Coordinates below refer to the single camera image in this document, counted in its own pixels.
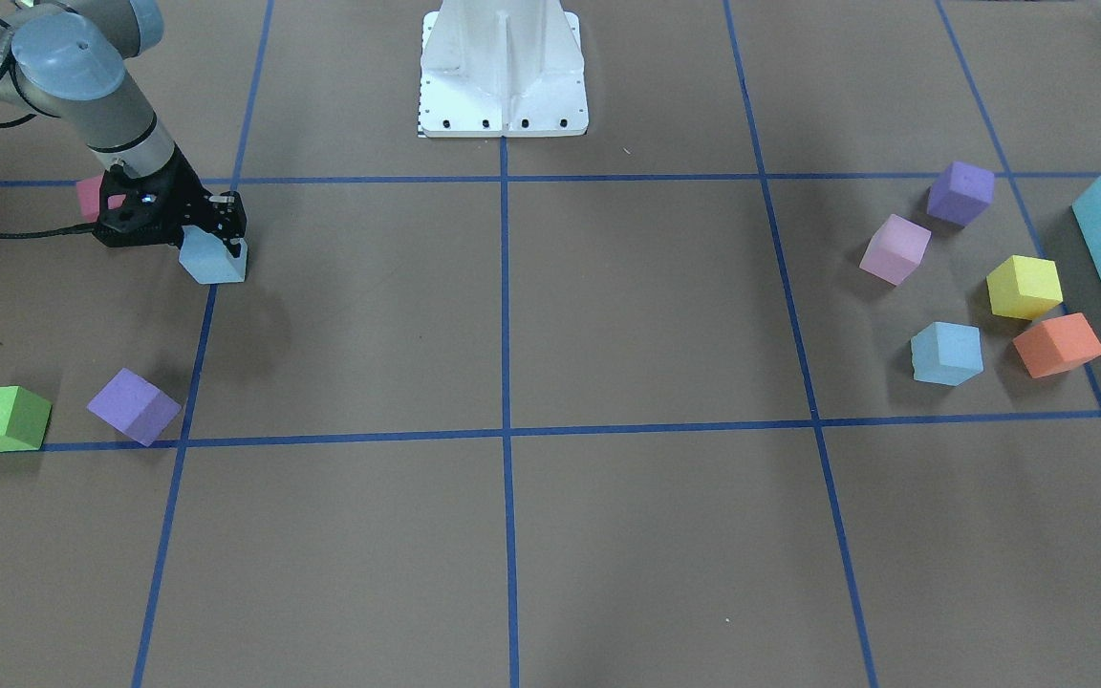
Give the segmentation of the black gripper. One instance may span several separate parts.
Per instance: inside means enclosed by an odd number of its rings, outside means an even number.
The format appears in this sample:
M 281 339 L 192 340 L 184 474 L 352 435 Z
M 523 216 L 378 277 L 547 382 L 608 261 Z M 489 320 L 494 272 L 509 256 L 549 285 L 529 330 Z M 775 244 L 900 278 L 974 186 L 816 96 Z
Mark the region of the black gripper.
M 121 162 L 105 171 L 92 229 L 105 247 L 182 247 L 187 227 L 222 241 L 231 265 L 246 264 L 248 217 L 240 193 L 206 192 L 179 148 L 152 174 L 134 178 Z

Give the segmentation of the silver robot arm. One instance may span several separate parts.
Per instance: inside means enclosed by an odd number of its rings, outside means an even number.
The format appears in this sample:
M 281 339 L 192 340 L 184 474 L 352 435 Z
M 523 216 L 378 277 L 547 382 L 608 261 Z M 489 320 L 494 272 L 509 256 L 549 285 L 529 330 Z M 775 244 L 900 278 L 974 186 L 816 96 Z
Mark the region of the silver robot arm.
M 19 1 L 0 17 L 0 103 L 69 122 L 103 165 L 92 221 L 50 238 L 175 247 L 198 283 L 241 282 L 248 217 L 239 192 L 206 190 L 126 67 L 163 35 L 154 1 Z

